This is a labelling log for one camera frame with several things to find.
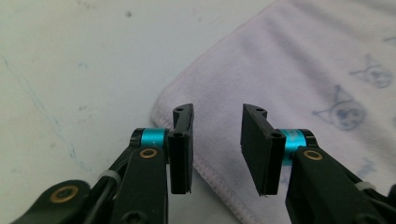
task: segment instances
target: towel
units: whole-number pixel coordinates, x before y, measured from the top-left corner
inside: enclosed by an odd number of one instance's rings
[[[240,148],[242,104],[277,129],[309,129],[326,152],[388,195],[396,183],[396,2],[281,0],[193,62],[152,108],[193,103],[194,168],[242,223],[290,223],[290,166],[259,197]]]

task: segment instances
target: folded fabric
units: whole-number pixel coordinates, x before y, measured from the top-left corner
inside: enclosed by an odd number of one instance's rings
[[[284,0],[198,58],[152,119],[193,103],[194,167],[243,223],[290,223],[290,167],[259,197],[240,148],[242,104],[274,128],[309,129],[325,151],[388,195],[396,183],[396,2]]]

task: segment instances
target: blue band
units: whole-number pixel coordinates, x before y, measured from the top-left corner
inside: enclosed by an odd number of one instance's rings
[[[298,129],[279,129],[286,135],[284,165],[291,165],[292,154],[298,147],[306,147],[306,140],[303,132]]]
[[[163,147],[165,129],[146,128],[140,140],[141,147]]]

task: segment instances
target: gray cable tie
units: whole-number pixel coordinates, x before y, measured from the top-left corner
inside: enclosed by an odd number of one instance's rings
[[[102,178],[103,176],[108,176],[108,177],[113,178],[117,183],[117,189],[121,186],[121,177],[120,177],[119,173],[112,171],[112,170],[105,170],[99,176],[99,179]]]
[[[367,181],[361,181],[359,183],[356,183],[355,186],[356,186],[356,188],[358,188],[359,191],[362,191],[365,189],[375,189],[375,186]]]

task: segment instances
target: white cloth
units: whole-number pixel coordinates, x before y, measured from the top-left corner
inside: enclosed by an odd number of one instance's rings
[[[159,97],[152,118],[171,127],[193,103],[194,167],[243,223],[289,223],[285,198],[259,197],[240,149],[242,104],[274,128],[311,130],[319,145],[388,195],[396,183],[396,3],[285,0],[197,59]]]

